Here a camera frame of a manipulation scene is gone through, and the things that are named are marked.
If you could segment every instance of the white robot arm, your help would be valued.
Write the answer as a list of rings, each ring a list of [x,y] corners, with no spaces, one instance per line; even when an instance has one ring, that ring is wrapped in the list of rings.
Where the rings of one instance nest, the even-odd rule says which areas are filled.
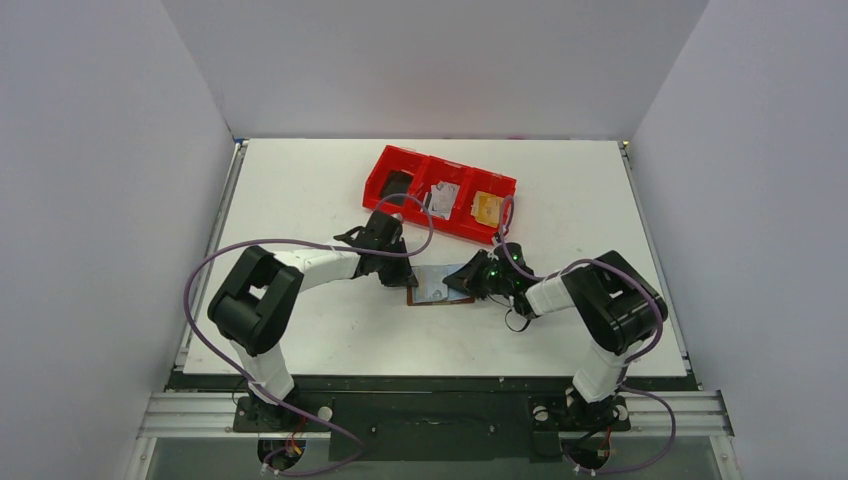
[[[406,253],[401,234],[399,219],[375,211],[365,227],[339,235],[329,245]],[[417,285],[409,260],[403,257],[315,249],[271,253],[250,247],[244,251],[210,302],[208,315],[253,377],[249,388],[256,397],[276,405],[257,384],[279,399],[295,387],[279,341],[297,295],[334,280],[374,272],[385,286]]]
[[[577,308],[592,343],[566,392],[566,401],[575,417],[589,423],[610,413],[628,359],[654,334],[658,322],[645,296],[602,265],[638,284],[656,304],[662,319],[668,316],[662,297],[618,252],[607,252],[592,262],[559,276],[531,280],[538,277],[533,277],[533,270],[524,263],[521,246],[507,243],[498,245],[493,253],[480,250],[462,269],[445,278],[448,286],[477,298],[508,298],[513,309],[527,319],[524,328],[542,315]],[[529,276],[520,274],[516,266]]]

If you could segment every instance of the white tabletop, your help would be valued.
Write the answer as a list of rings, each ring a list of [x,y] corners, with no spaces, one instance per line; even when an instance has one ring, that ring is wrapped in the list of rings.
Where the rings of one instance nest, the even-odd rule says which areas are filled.
[[[221,246],[262,237],[323,242],[364,224],[365,179],[385,145],[397,145],[517,179],[509,240],[521,243],[537,274],[578,258],[618,250],[659,290],[659,281],[615,142],[545,140],[253,139],[233,195]],[[404,225],[409,250],[427,231]],[[272,245],[269,250],[286,250]],[[486,246],[437,233],[413,265],[465,263]],[[235,356],[206,317],[209,299],[238,253],[216,261],[199,325]],[[304,292],[281,342],[289,370],[311,375],[571,376],[590,336],[576,310],[546,315],[524,333],[504,325],[492,301],[409,307],[406,291],[380,285],[377,275]],[[516,326],[523,319],[510,316]],[[674,328],[665,323],[657,348],[631,376],[683,376]],[[184,371],[234,373],[199,341]]]

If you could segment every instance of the cable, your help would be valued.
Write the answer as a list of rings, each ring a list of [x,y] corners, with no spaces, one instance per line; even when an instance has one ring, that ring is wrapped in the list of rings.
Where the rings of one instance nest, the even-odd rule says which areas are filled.
[[[552,278],[557,278],[560,275],[567,273],[567,272],[570,272],[574,268],[576,268],[580,265],[584,265],[584,264],[592,264],[592,265],[595,265],[597,267],[603,268],[604,270],[606,270],[608,272],[614,273],[615,275],[618,275],[618,277],[621,278],[625,283],[627,283],[631,287],[635,288],[636,291],[639,292],[639,294],[642,295],[642,297],[645,298],[645,301],[648,302],[648,306],[651,308],[651,311],[654,312],[654,316],[656,316],[656,318],[657,318],[656,333],[654,334],[653,339],[651,339],[651,342],[648,344],[647,347],[645,347],[642,350],[640,350],[640,351],[634,353],[633,355],[627,357],[624,360],[624,363],[629,364],[629,363],[633,362],[633,360],[636,360],[637,358],[644,356],[645,354],[647,354],[648,352],[653,350],[654,347],[656,347],[658,343],[660,343],[660,338],[662,338],[662,332],[663,332],[663,318],[662,318],[662,313],[660,312],[660,309],[657,306],[657,302],[654,301],[654,299],[648,294],[648,292],[645,291],[645,289],[642,288],[642,286],[639,285],[639,282],[634,280],[633,277],[631,277],[630,275],[628,275],[628,274],[622,272],[621,270],[613,267],[612,265],[608,265],[604,262],[601,262],[599,260],[595,260],[593,258],[583,258],[583,259],[576,260],[576,261],[572,262],[571,265],[563,268],[559,272],[554,272],[554,273],[552,273],[552,274],[550,274],[546,277],[537,277],[535,275],[531,275],[531,274],[527,273],[526,271],[524,271],[524,269],[522,269],[515,262],[515,260],[512,258],[512,255],[509,253],[509,250],[507,249],[507,246],[506,246],[506,240],[505,240],[506,239],[506,232],[504,231],[503,217],[504,217],[504,210],[506,209],[508,204],[511,204],[511,207],[512,207],[512,208],[510,208],[510,219],[511,219],[512,218],[512,211],[515,210],[515,198],[513,198],[512,195],[507,195],[506,197],[504,197],[503,202],[501,203],[500,216],[498,217],[498,234],[500,235],[500,238],[501,238],[501,248],[503,248],[503,251],[506,254],[505,255],[506,259],[509,261],[510,265],[512,265],[512,268],[514,268],[516,272],[520,273],[521,275],[523,275],[524,277],[526,277],[530,280],[534,280],[534,281],[537,281],[537,282],[544,282],[544,281],[550,280]]]
[[[657,463],[661,458],[666,456],[666,454],[669,452],[669,450],[671,450],[671,445],[674,443],[674,439],[677,436],[677,418],[674,416],[674,411],[671,409],[671,405],[669,405],[668,402],[665,401],[665,399],[663,399],[660,396],[654,395],[653,393],[643,392],[642,390],[636,390],[635,388],[625,387],[624,385],[620,386],[619,390],[621,390],[623,392],[628,392],[628,393],[635,393],[636,395],[642,395],[643,397],[652,398],[652,399],[660,402],[662,404],[662,406],[665,407],[665,409],[668,411],[669,417],[671,417],[671,435],[669,435],[668,441],[663,446],[662,450],[660,450],[660,453],[656,454],[653,458],[651,458],[651,459],[649,459],[649,460],[647,460],[643,463],[640,463],[639,465],[632,465],[632,466],[629,466],[629,467],[618,467],[618,468],[608,468],[608,469],[603,469],[603,470],[596,470],[595,474],[597,474],[597,475],[613,475],[613,474],[618,474],[618,473],[630,473],[630,472],[635,472],[637,470],[642,470],[642,469],[648,468],[651,465]],[[577,463],[569,455],[566,454],[565,458],[567,458],[572,464],[577,465]],[[581,472],[592,473],[591,470],[583,468],[580,465],[577,465],[577,469]]]
[[[498,301],[498,300],[495,300],[495,297],[493,297],[493,296],[491,296],[491,295],[487,296],[486,298],[488,298],[489,300],[491,300],[491,301],[493,301],[493,302],[497,303],[498,305],[500,305],[500,306],[502,306],[502,307],[512,308],[512,305],[508,305],[508,304],[506,304],[506,303],[503,303],[503,302],[500,302],[500,301]]]
[[[239,380],[238,383],[236,383],[236,386],[233,387],[233,391],[230,393],[230,400],[232,400],[233,405],[235,405],[237,407],[238,407],[238,402],[236,401],[236,392],[238,392],[239,387],[244,385],[244,382],[246,382],[246,381],[247,381],[246,378],[241,377],[241,380]]]
[[[522,333],[524,330],[527,330],[527,327],[530,326],[530,319],[529,318],[526,319],[525,322],[524,322],[524,326],[519,328],[518,330],[516,330],[516,329],[510,327],[509,321],[507,321],[507,318],[509,318],[510,313],[512,313],[511,308],[506,311],[506,314],[504,314],[504,324],[506,324],[506,328],[508,328],[511,332],[515,332],[515,333]]]
[[[300,422],[297,424],[297,428],[295,428],[292,431],[292,434],[289,435],[289,438],[286,441],[286,443],[290,447],[290,450],[293,450],[298,455],[302,455],[303,452],[300,450],[300,447],[298,447],[297,444],[295,443],[294,436],[297,435],[298,433],[300,433],[300,431],[303,429],[303,427],[305,425],[306,425],[306,417],[300,417]]]
[[[198,326],[197,326],[197,321],[194,319],[194,316],[191,314],[191,287],[194,284],[194,280],[197,278],[197,276],[200,274],[200,272],[204,269],[204,267],[206,267],[207,264],[211,263],[213,260],[215,260],[216,258],[220,257],[221,255],[223,255],[225,253],[232,252],[233,250],[237,250],[237,249],[244,248],[244,247],[250,247],[252,245],[289,244],[289,245],[299,245],[299,246],[302,246],[302,247],[315,248],[315,249],[318,249],[318,250],[335,250],[335,251],[338,251],[338,252],[365,253],[365,254],[369,254],[369,255],[382,255],[384,257],[393,257],[393,258],[406,258],[406,257],[412,257],[414,255],[418,255],[419,253],[423,252],[424,249],[426,249],[430,245],[430,241],[433,239],[433,233],[434,233],[433,217],[432,217],[432,215],[430,215],[430,212],[427,211],[427,208],[424,206],[423,203],[421,203],[420,200],[418,200],[417,198],[415,198],[411,195],[407,195],[405,193],[394,193],[394,194],[391,194],[391,195],[387,195],[386,197],[383,197],[383,199],[380,201],[380,203],[377,204],[377,207],[379,207],[382,204],[382,202],[384,202],[385,200],[387,200],[389,198],[394,198],[394,197],[408,197],[408,198],[412,199],[413,201],[415,201],[415,203],[418,204],[419,207],[421,207],[421,209],[424,211],[424,214],[427,215],[427,226],[429,228],[429,231],[428,231],[428,234],[427,234],[427,240],[424,242],[423,245],[421,245],[420,248],[418,248],[417,250],[415,250],[413,252],[408,252],[408,253],[381,252],[379,250],[369,250],[369,249],[366,249],[366,248],[345,247],[345,246],[335,246],[335,245],[331,247],[331,246],[328,246],[328,245],[323,245],[323,244],[315,243],[315,242],[308,242],[308,241],[305,241],[305,240],[293,240],[293,239],[288,239],[288,238],[262,238],[262,239],[258,239],[258,240],[248,240],[246,242],[239,242],[239,243],[224,247],[224,248],[217,250],[215,252],[212,252],[211,254],[209,254],[209,256],[207,256],[206,258],[201,260],[200,264],[197,265],[194,268],[194,270],[192,270],[192,272],[188,276],[188,279],[186,280],[185,287],[183,288],[183,313],[185,314],[186,321],[188,322],[188,325],[191,328],[192,333],[194,333],[194,335],[206,346],[206,348],[208,348],[210,351],[212,351],[212,353],[214,353],[215,355],[220,357],[222,360],[224,360],[224,362],[226,362],[229,366],[233,367],[233,369],[235,371],[237,371],[239,374],[241,374],[241,376],[243,376],[245,379],[247,379],[247,381],[250,382],[253,385],[253,387],[256,389],[256,391],[258,391],[262,395],[266,396],[267,398],[273,400],[274,403],[276,403],[277,405],[279,405],[279,406],[285,408],[286,410],[289,410],[289,411],[291,411],[291,412],[293,412],[297,415],[300,415],[301,417],[305,417],[306,419],[313,421],[318,425],[322,425],[322,426],[327,427],[331,430],[335,430],[336,432],[340,433],[341,435],[344,435],[345,437],[353,440],[354,443],[356,443],[360,447],[360,450],[358,452],[356,452],[353,455],[351,455],[351,456],[349,456],[345,459],[342,459],[342,460],[340,460],[336,463],[333,463],[333,464],[330,464],[330,465],[327,465],[327,466],[324,466],[324,467],[316,468],[316,469],[313,469],[313,470],[307,470],[307,471],[304,471],[304,472],[282,472],[282,475],[284,475],[284,476],[310,477],[310,476],[313,476],[313,475],[318,475],[318,474],[321,474],[321,473],[329,472],[330,470],[335,470],[336,468],[347,465],[348,463],[351,463],[354,460],[356,460],[357,458],[361,457],[362,454],[365,453],[365,443],[362,440],[360,440],[359,437],[357,437],[353,433],[345,430],[344,428],[342,428],[342,427],[340,427],[340,426],[338,426],[338,425],[336,425],[332,422],[322,420],[322,419],[318,418],[317,416],[312,415],[311,413],[309,413],[305,410],[302,410],[298,407],[295,407],[294,405],[292,405],[290,403],[283,401],[280,398],[274,397],[271,394],[271,392],[269,392],[262,384],[256,383],[253,376],[250,375],[250,373],[247,370],[242,368],[242,366],[239,365],[235,360],[228,357],[227,354],[225,354],[220,349],[218,349],[218,347],[213,345],[212,342],[208,338],[206,338],[206,335],[204,335],[203,332],[200,331],[200,328],[198,328]],[[272,458],[274,458],[275,455],[281,453],[284,450],[285,450],[285,446],[282,449],[278,449],[276,451],[269,453],[265,457],[264,464],[270,465],[269,461]]]
[[[604,431],[605,428],[609,428],[609,424],[603,424],[597,427],[594,427],[591,431],[584,434],[582,437],[578,438],[574,441],[574,443],[568,445],[568,449],[562,450],[559,453],[542,453],[539,451],[539,447],[536,445],[535,437],[533,436],[533,432],[530,432],[530,448],[533,450],[533,453],[540,458],[562,458],[563,455],[568,456],[572,452],[580,449],[580,444],[593,437],[594,435]]]
[[[598,447],[598,450],[600,450],[600,449],[604,448],[604,445],[606,445],[606,444],[607,444],[607,442],[609,442],[609,441],[610,441],[610,437],[611,437],[611,436],[612,436],[612,427],[607,427],[607,436],[606,436],[606,437],[604,437],[604,441],[603,441],[603,442],[601,442],[601,446],[600,446],[600,447]]]

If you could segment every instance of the purple cable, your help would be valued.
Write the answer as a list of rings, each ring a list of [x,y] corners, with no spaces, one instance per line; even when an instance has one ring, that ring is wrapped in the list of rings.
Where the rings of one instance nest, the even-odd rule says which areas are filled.
[[[657,463],[661,458],[663,458],[669,450],[671,450],[671,445],[674,443],[674,439],[677,436],[677,419],[674,416],[674,411],[671,409],[671,405],[668,404],[662,397],[658,395],[654,395],[650,392],[643,392],[642,390],[636,390],[634,388],[628,388],[624,385],[621,385],[619,389],[623,392],[635,393],[636,395],[642,395],[643,397],[652,398],[662,404],[666,410],[668,410],[668,415],[671,417],[671,435],[668,437],[668,441],[665,446],[663,446],[660,453],[656,454],[650,460],[640,463],[639,465],[632,465],[629,467],[616,467],[616,468],[607,468],[603,470],[595,470],[596,475],[615,475],[618,473],[630,473],[635,472],[637,470],[642,470],[643,468],[648,468],[651,465]],[[566,455],[565,458],[568,459],[573,465],[577,465],[577,462],[574,461],[570,456]],[[589,470],[585,467],[577,465],[581,472],[592,473],[592,470]]]
[[[288,239],[288,238],[262,238],[262,239],[258,239],[258,240],[248,240],[246,242],[239,242],[239,243],[224,247],[224,248],[217,250],[215,252],[212,252],[211,254],[209,254],[209,256],[204,258],[200,262],[200,264],[197,267],[195,267],[194,270],[192,270],[191,274],[189,274],[189,276],[188,276],[188,280],[186,280],[185,288],[183,288],[183,313],[186,316],[186,321],[188,321],[188,325],[191,328],[191,331],[194,333],[194,335],[204,345],[206,345],[206,348],[208,348],[209,350],[212,351],[212,353],[214,353],[215,355],[219,356],[222,360],[227,362],[227,364],[230,365],[231,367],[233,367],[233,369],[235,369],[235,371],[237,371],[241,376],[243,376],[245,379],[247,379],[248,382],[253,384],[253,386],[254,386],[254,388],[256,388],[256,390],[258,390],[260,393],[262,393],[266,397],[273,400],[279,406],[281,406],[281,407],[285,408],[286,410],[289,410],[289,411],[291,411],[291,412],[293,412],[297,415],[300,415],[301,417],[305,417],[308,420],[313,421],[318,425],[323,425],[323,426],[325,426],[325,427],[327,427],[331,430],[335,430],[335,431],[339,432],[340,434],[344,435],[345,437],[353,440],[360,447],[360,450],[357,453],[355,453],[355,454],[353,454],[353,455],[351,455],[351,456],[349,456],[349,457],[347,457],[343,460],[340,460],[336,463],[333,463],[333,464],[330,464],[330,465],[327,465],[327,466],[324,466],[324,467],[316,468],[316,469],[313,469],[313,470],[307,470],[307,471],[304,471],[304,472],[285,472],[285,471],[283,471],[283,472],[281,472],[283,476],[287,476],[287,477],[310,477],[310,476],[313,476],[313,475],[318,475],[318,474],[321,474],[321,473],[329,472],[330,470],[335,470],[336,468],[347,465],[348,463],[351,463],[354,460],[356,460],[357,458],[361,457],[362,454],[365,453],[365,443],[362,440],[360,440],[359,437],[357,437],[353,433],[345,430],[344,428],[342,428],[342,427],[340,427],[340,426],[338,426],[338,425],[336,425],[332,422],[322,420],[322,419],[318,418],[317,416],[312,415],[311,413],[309,413],[305,410],[301,410],[300,408],[297,408],[294,405],[283,401],[280,398],[276,398],[273,395],[271,395],[271,393],[268,392],[268,390],[266,390],[264,386],[262,386],[258,383],[253,383],[253,382],[255,382],[253,376],[251,376],[250,373],[248,373],[247,370],[242,368],[241,365],[239,365],[235,360],[228,357],[224,352],[222,352],[215,345],[213,345],[212,342],[209,341],[208,338],[206,338],[206,335],[204,335],[203,332],[201,332],[200,329],[197,327],[197,321],[194,319],[194,316],[192,316],[192,314],[191,314],[191,286],[192,286],[192,284],[194,284],[194,280],[197,278],[197,275],[200,274],[201,270],[203,270],[203,267],[205,267],[207,264],[211,263],[216,258],[220,257],[221,255],[223,255],[227,252],[231,252],[231,251],[237,250],[239,248],[250,247],[250,246],[253,246],[253,245],[289,244],[289,245],[299,245],[299,246],[302,246],[302,247],[315,248],[315,249],[318,249],[318,250],[334,250],[334,251],[337,251],[337,252],[366,253],[366,254],[370,254],[370,255],[382,255],[384,257],[394,257],[394,258],[406,258],[406,257],[412,257],[414,255],[418,255],[419,253],[423,252],[424,249],[426,249],[430,245],[430,241],[433,239],[433,233],[434,233],[433,217],[430,215],[430,212],[427,211],[427,209],[424,207],[424,204],[421,203],[421,201],[419,201],[417,198],[415,198],[411,195],[407,195],[405,193],[394,193],[392,195],[387,195],[386,197],[383,198],[383,200],[381,200],[380,204],[382,204],[382,201],[389,199],[389,198],[393,198],[393,197],[408,197],[408,198],[411,198],[413,201],[415,201],[415,203],[418,204],[419,207],[421,207],[421,209],[427,215],[427,223],[428,223],[428,228],[429,228],[429,232],[427,234],[427,240],[424,242],[424,245],[421,245],[421,247],[418,248],[418,250],[415,250],[413,252],[408,252],[408,253],[391,253],[391,252],[381,252],[379,250],[369,250],[367,248],[343,247],[343,246],[335,246],[335,245],[330,247],[328,245],[323,245],[323,244],[320,244],[320,243],[307,242],[305,240],[293,240],[293,239]],[[274,457],[274,455],[277,455],[280,452],[282,452],[282,449],[271,452],[270,454],[268,454],[268,456],[265,457],[265,460],[263,461],[263,463],[270,465],[270,460]]]
[[[633,277],[631,277],[630,275],[628,275],[628,274],[622,272],[621,270],[613,267],[612,265],[608,265],[604,262],[601,262],[599,260],[595,260],[593,258],[583,258],[583,259],[576,260],[576,261],[572,262],[571,265],[563,268],[559,272],[554,272],[554,273],[552,273],[552,274],[550,274],[546,277],[537,277],[535,275],[531,275],[531,274],[527,273],[526,271],[524,271],[524,269],[522,269],[515,262],[515,260],[513,260],[512,255],[509,253],[509,250],[506,247],[506,232],[504,231],[503,216],[504,216],[504,209],[506,209],[507,204],[511,204],[511,206],[512,206],[512,208],[510,209],[510,216],[509,216],[509,218],[511,220],[512,219],[512,212],[515,210],[515,198],[513,198],[512,195],[507,195],[506,197],[504,197],[503,202],[501,203],[500,222],[498,223],[498,233],[500,234],[500,237],[501,237],[501,247],[503,248],[503,251],[506,254],[505,255],[506,259],[509,261],[510,265],[512,265],[512,268],[515,269],[515,271],[517,271],[521,275],[525,276],[526,278],[529,278],[530,280],[535,280],[537,282],[541,282],[541,281],[544,281],[544,280],[548,280],[548,279],[551,279],[551,278],[558,277],[558,276],[562,275],[563,273],[570,272],[572,269],[574,269],[575,267],[577,267],[579,265],[592,264],[592,265],[595,265],[597,267],[603,268],[604,270],[617,275],[619,278],[624,280],[625,283],[627,283],[631,287],[635,288],[636,291],[639,292],[639,294],[642,295],[645,298],[645,301],[648,302],[648,306],[651,308],[651,311],[654,312],[654,316],[656,316],[656,318],[657,318],[657,326],[656,326],[657,332],[656,332],[656,334],[654,334],[654,337],[651,339],[651,342],[644,349],[642,349],[642,350],[634,353],[633,355],[629,356],[628,358],[626,358],[624,362],[627,363],[627,364],[633,362],[633,360],[636,360],[637,358],[642,357],[646,353],[653,350],[654,347],[656,347],[657,344],[660,343],[660,339],[662,338],[662,332],[663,332],[663,318],[662,318],[662,313],[660,313],[660,309],[657,306],[657,302],[654,301],[654,299],[648,294],[648,292],[644,288],[642,288],[642,286],[639,285],[639,282],[634,280]]]

